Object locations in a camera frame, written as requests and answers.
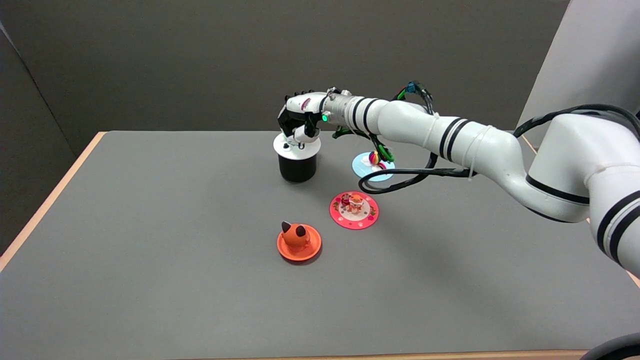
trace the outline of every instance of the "red plate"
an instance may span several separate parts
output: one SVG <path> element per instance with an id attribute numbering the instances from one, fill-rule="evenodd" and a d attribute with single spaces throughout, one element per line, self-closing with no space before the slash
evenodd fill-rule
<path id="1" fill-rule="evenodd" d="M 372 226 L 378 219 L 378 204 L 361 192 L 338 194 L 329 205 L 331 218 L 342 227 L 361 230 Z"/>

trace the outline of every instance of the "toy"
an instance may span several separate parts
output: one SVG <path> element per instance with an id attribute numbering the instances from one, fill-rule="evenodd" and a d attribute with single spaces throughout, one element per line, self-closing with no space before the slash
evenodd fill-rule
<path id="1" fill-rule="evenodd" d="M 322 246 L 322 239 L 316 229 L 304 224 L 290 224 L 283 221 L 278 235 L 277 246 L 280 254 L 292 261 L 304 261 L 314 257 Z"/>

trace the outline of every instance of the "gray table surface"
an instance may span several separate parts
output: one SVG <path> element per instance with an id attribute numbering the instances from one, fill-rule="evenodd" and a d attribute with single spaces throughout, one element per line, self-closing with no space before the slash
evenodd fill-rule
<path id="1" fill-rule="evenodd" d="M 289 184 L 275 135 L 106 134 L 1 273 L 2 359 L 581 349 L 640 330 L 639 289 L 586 224 L 479 176 L 379 195 L 378 222 L 349 231 L 328 206 L 367 141 L 323 134 L 316 176 Z M 280 257 L 283 220 L 319 230 L 315 261 Z"/>

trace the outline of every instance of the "colorful ball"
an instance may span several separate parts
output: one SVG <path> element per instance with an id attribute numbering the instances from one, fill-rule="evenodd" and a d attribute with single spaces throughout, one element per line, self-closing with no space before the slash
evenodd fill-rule
<path id="1" fill-rule="evenodd" d="M 376 165 L 380 162 L 380 155 L 377 151 L 372 151 L 369 153 L 369 162 L 371 165 Z"/>

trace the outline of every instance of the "small figurines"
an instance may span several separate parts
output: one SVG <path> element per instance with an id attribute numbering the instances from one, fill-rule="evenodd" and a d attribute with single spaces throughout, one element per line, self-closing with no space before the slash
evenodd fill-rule
<path id="1" fill-rule="evenodd" d="M 370 152 L 367 156 L 362 158 L 362 163 L 368 167 L 371 167 L 372 172 L 385 170 L 387 167 L 382 162 L 380 154 L 377 151 Z"/>
<path id="2" fill-rule="evenodd" d="M 362 204 L 364 203 L 364 199 L 358 194 L 351 195 L 349 193 L 345 193 L 340 198 L 340 202 L 342 203 L 346 211 L 351 214 L 358 214 L 362 211 Z"/>

